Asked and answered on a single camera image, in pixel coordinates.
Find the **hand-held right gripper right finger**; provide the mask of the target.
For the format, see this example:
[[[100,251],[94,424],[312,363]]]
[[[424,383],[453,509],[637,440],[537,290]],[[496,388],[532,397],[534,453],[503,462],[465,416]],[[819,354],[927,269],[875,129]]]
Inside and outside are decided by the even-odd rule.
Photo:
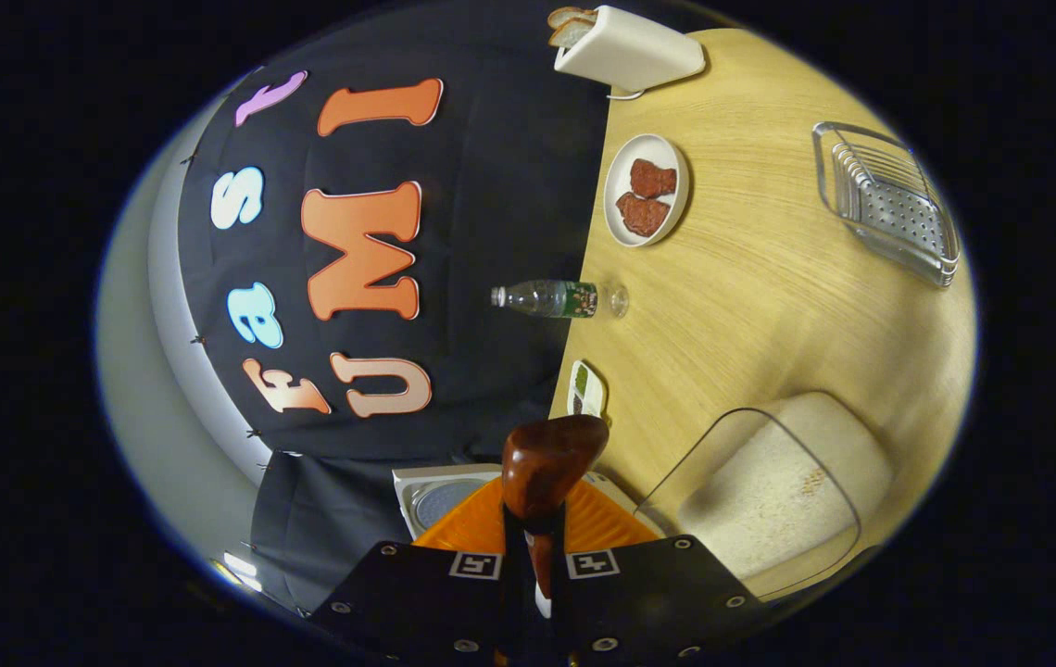
[[[693,535],[660,536],[587,481],[566,499],[553,623],[579,663],[715,663],[761,603]]]

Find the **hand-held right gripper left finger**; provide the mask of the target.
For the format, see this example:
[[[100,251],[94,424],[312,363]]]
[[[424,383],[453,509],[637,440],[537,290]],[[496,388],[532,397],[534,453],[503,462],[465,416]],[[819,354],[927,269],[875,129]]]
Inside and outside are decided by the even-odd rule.
[[[494,477],[414,542],[375,542],[309,621],[364,663],[504,663],[523,582],[504,528]]]

